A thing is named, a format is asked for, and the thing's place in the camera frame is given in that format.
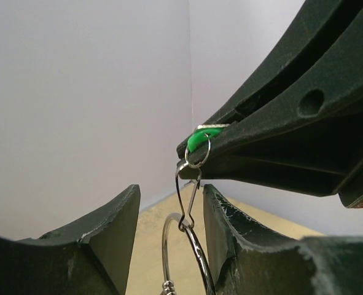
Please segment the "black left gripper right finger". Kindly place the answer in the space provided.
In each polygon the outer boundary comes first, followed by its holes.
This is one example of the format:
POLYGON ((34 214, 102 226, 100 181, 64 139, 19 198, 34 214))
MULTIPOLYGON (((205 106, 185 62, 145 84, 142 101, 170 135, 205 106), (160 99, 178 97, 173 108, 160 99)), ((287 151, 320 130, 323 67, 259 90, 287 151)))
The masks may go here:
POLYGON ((363 237, 287 237, 203 189, 209 268, 218 294, 363 294, 363 237))

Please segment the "green tag key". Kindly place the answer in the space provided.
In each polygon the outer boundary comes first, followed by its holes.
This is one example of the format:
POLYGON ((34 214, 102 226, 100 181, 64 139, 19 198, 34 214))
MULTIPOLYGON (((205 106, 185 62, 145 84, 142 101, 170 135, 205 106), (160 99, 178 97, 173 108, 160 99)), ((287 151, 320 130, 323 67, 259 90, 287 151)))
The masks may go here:
POLYGON ((187 140, 187 149, 189 152, 194 152, 200 144, 219 134, 223 129, 230 124, 203 124, 198 125, 192 135, 187 140))

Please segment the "large silver keyring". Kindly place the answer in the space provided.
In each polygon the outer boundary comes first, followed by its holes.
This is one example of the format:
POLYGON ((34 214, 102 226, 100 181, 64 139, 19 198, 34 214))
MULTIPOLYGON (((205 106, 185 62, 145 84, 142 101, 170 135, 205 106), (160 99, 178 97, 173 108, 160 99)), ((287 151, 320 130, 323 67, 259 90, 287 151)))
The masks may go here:
POLYGON ((203 286, 206 294, 216 294, 216 289, 213 282, 213 277, 209 269, 208 260, 206 258, 203 247, 194 231, 195 221, 192 217, 192 208, 195 201, 195 196, 198 188, 200 187, 202 172, 200 167, 208 160, 209 153, 211 151, 211 140, 209 135, 206 133, 205 137, 208 142, 208 151, 204 159, 197 164, 192 164, 188 160, 189 149, 185 149, 185 163, 176 169, 175 172, 175 185, 176 185, 176 195, 178 198, 179 206, 181 209, 180 213, 169 214, 164 222, 162 229, 162 268, 163 268, 163 283, 162 283, 162 294, 176 294, 176 288, 173 280, 171 279, 170 273, 170 263, 168 255, 168 237, 170 231, 171 222, 175 221, 178 224, 178 229, 184 233, 188 239, 191 246, 192 252, 195 256, 200 275, 202 278, 203 286), (184 204, 181 197, 181 189, 179 185, 179 175, 181 171, 187 167, 198 170, 198 176, 194 181, 194 187, 192 191, 191 198, 189 200, 188 208, 184 208, 184 204))

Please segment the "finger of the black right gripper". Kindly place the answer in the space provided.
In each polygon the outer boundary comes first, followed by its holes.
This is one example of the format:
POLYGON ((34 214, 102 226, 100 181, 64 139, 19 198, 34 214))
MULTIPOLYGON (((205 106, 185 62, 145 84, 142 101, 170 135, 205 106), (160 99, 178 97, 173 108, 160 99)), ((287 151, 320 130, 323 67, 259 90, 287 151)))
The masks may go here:
MULTIPOLYGON (((200 167, 204 179, 231 179, 317 197, 339 194, 363 197, 363 95, 344 108, 320 114, 324 98, 315 92, 302 98, 287 124, 230 124, 210 138, 208 160, 200 167)), ((186 144, 178 147, 185 163, 186 144)), ((189 152, 200 163, 208 142, 189 152)), ((183 179, 198 170, 187 167, 183 179)))
POLYGON ((324 98, 320 114, 363 95, 363 1, 304 2, 264 61, 208 122, 287 124, 311 92, 324 98))

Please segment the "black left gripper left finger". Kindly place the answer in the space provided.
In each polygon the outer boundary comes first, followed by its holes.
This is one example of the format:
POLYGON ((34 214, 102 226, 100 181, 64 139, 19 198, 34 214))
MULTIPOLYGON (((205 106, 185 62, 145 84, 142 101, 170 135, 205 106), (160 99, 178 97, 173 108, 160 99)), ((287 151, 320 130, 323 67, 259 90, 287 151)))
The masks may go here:
POLYGON ((132 184, 37 239, 0 237, 0 294, 125 294, 140 199, 132 184))

